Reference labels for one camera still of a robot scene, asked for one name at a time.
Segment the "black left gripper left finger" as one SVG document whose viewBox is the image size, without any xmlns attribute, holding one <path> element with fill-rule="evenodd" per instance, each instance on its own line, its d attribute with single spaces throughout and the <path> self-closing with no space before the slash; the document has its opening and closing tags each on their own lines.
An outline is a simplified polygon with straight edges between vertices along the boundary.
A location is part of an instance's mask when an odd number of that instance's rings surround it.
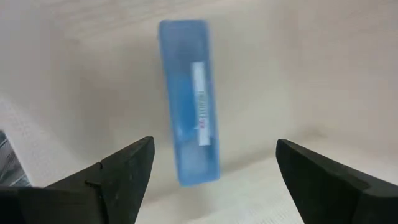
<svg viewBox="0 0 398 224">
<path fill-rule="evenodd" d="M 1 223 L 134 223 L 154 155 L 146 136 L 47 187 L 1 187 Z"/>
</svg>

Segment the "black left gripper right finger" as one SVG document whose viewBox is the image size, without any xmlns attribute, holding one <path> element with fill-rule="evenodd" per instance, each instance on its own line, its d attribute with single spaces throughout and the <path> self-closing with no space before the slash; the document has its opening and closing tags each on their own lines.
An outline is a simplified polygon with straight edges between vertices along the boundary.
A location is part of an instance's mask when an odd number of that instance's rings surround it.
<svg viewBox="0 0 398 224">
<path fill-rule="evenodd" d="M 275 149 L 304 223 L 397 223 L 397 186 L 286 139 Z"/>
</svg>

